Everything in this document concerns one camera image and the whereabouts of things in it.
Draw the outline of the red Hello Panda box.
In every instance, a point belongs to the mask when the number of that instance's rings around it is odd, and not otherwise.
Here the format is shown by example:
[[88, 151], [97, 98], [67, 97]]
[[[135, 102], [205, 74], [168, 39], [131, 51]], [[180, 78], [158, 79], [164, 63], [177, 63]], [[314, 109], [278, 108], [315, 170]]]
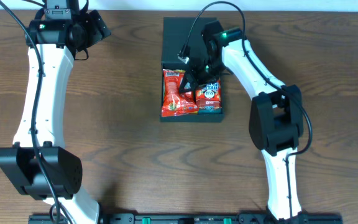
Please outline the red Hello Panda box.
[[214, 83], [209, 83], [202, 89], [196, 90], [196, 104], [199, 108], [200, 106], [206, 105], [221, 105], [221, 81], [218, 80]]

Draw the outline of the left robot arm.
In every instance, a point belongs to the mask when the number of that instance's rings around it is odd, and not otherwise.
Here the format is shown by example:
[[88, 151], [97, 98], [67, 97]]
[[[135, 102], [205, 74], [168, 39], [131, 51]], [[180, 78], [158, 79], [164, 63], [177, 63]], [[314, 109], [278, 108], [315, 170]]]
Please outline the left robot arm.
[[29, 80], [11, 147], [0, 168], [21, 195], [50, 206], [52, 223], [99, 223], [101, 208], [82, 184], [79, 157], [65, 148], [63, 114], [70, 73], [79, 52], [110, 35], [98, 11], [78, 0], [47, 0], [23, 27]]

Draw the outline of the red candy bag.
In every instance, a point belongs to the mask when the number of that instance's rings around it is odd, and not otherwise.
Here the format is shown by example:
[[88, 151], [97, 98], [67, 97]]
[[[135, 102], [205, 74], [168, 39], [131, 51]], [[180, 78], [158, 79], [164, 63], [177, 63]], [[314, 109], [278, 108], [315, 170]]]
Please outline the red candy bag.
[[181, 116], [198, 112], [198, 107], [191, 95], [179, 93], [184, 75], [184, 70], [163, 69], [165, 93], [161, 110], [162, 117]]

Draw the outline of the teal Chunkies cookie box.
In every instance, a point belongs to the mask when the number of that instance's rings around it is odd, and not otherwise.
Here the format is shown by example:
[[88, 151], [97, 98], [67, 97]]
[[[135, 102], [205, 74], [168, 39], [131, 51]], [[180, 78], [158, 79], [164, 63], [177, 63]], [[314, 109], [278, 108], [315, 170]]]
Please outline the teal Chunkies cookie box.
[[206, 105], [198, 108], [198, 114], [221, 114], [222, 108], [220, 106]]

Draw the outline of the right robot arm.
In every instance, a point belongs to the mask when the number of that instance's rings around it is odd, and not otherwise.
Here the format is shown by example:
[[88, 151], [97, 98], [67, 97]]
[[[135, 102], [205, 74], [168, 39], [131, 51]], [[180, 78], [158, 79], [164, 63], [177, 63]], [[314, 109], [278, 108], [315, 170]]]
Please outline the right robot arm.
[[298, 223], [302, 208], [296, 188], [295, 161], [303, 126], [310, 124], [302, 106], [301, 91], [276, 78], [258, 58], [245, 30], [224, 30], [219, 21], [201, 31], [207, 60], [190, 57], [188, 42], [178, 59], [188, 65], [186, 79], [192, 88], [215, 82], [223, 70], [232, 72], [251, 99], [249, 134], [261, 151], [267, 171], [268, 201], [264, 221]]

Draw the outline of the black gift box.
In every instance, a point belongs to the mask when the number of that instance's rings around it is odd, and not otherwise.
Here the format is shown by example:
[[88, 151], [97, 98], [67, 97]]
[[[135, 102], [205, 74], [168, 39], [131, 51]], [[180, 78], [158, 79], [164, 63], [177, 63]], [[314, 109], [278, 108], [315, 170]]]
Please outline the black gift box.
[[[164, 17], [161, 68], [162, 70], [185, 70], [187, 66], [181, 62], [177, 54], [183, 47], [189, 31], [192, 31], [188, 46], [190, 56], [194, 58], [207, 58], [207, 50], [201, 36], [204, 25], [215, 21], [215, 17], [201, 17], [195, 26], [193, 17]], [[161, 122], [173, 123], [220, 123], [224, 113], [217, 114], [185, 114], [179, 116], [160, 117]]]

